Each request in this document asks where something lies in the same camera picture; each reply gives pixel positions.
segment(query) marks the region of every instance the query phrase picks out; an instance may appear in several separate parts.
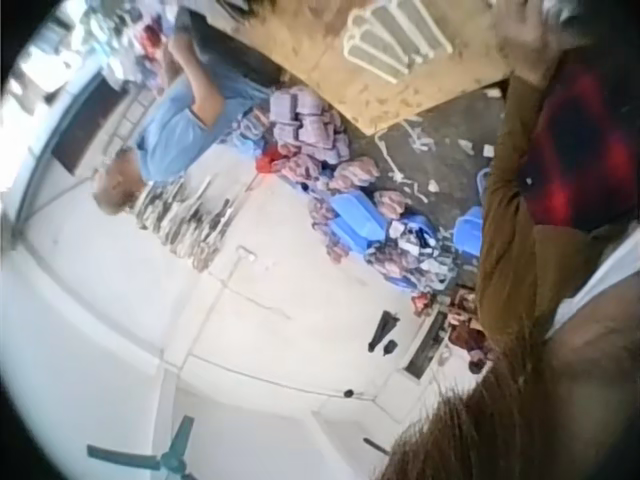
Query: wooden board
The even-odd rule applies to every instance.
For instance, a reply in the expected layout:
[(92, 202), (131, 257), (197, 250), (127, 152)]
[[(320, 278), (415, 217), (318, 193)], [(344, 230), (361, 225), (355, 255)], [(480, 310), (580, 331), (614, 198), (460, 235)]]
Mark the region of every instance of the wooden board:
[(453, 54), (419, 65), (397, 84), (349, 62), (342, 30), (363, 0), (279, 0), (238, 32), (314, 88), (365, 134), (505, 78), (491, 11), (482, 0), (423, 0)]

